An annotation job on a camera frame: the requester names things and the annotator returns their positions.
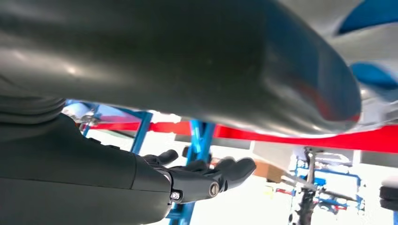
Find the red metal bar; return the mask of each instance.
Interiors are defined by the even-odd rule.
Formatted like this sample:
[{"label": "red metal bar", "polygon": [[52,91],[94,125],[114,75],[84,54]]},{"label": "red metal bar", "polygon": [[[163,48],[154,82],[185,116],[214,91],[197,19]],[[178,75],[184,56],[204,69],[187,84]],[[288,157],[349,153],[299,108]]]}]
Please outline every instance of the red metal bar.
[{"label": "red metal bar", "polygon": [[[92,129],[107,130],[137,130],[139,123],[105,123]],[[159,122],[152,123],[150,131],[175,133],[178,135],[190,135],[189,122]],[[368,150],[378,152],[398,153],[398,126],[386,126],[379,130],[361,132],[348,135],[338,135],[330,138],[306,139],[306,138],[281,138],[270,135],[262,135],[254,132],[243,131],[217,125],[215,138],[233,138],[242,140],[265,141],[275,143],[288,143],[308,145],[326,148]]]}]

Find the bolt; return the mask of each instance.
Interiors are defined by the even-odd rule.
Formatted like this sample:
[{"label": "bolt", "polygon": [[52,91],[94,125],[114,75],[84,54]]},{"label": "bolt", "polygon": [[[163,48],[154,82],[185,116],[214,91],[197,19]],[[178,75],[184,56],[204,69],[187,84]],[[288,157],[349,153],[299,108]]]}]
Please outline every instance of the bolt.
[{"label": "bolt", "polygon": [[214,182],[210,185],[209,188],[210,197],[215,197],[219,191],[220,191],[220,186],[218,185],[217,182]]},{"label": "bolt", "polygon": [[173,191],[170,194],[170,198],[173,199],[173,200],[179,200],[180,199],[180,193],[178,193],[176,191]]}]

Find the cardboard box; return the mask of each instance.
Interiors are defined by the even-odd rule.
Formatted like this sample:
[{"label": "cardboard box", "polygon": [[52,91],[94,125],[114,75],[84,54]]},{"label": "cardboard box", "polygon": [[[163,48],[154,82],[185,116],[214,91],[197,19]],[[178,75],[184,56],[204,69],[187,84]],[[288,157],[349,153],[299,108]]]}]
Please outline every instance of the cardboard box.
[{"label": "cardboard box", "polygon": [[267,178],[267,180],[280,183],[284,170],[264,161],[255,160],[257,169],[253,175]]}]

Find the tire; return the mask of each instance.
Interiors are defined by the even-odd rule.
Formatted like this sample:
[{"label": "tire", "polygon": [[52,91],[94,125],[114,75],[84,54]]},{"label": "tire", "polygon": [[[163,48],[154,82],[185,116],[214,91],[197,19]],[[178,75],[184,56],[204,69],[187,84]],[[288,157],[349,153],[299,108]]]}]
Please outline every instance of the tire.
[{"label": "tire", "polygon": [[398,201],[398,188],[382,186],[380,188],[380,197],[385,200]]},{"label": "tire", "polygon": [[380,200],[380,205],[385,209],[398,211],[398,201],[389,201],[382,199]]}]

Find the blue repair stand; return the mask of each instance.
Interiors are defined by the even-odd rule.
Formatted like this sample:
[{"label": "blue repair stand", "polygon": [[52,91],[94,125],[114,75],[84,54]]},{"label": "blue repair stand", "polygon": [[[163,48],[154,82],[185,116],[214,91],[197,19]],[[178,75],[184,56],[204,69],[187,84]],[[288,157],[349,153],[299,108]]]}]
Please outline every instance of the blue repair stand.
[{"label": "blue repair stand", "polygon": [[[190,125],[192,137],[187,164],[195,160],[203,160],[209,163],[210,145],[213,140],[215,124],[191,120]],[[188,225],[191,222],[194,207],[194,202],[176,205],[166,218],[170,219],[170,225]]]}]

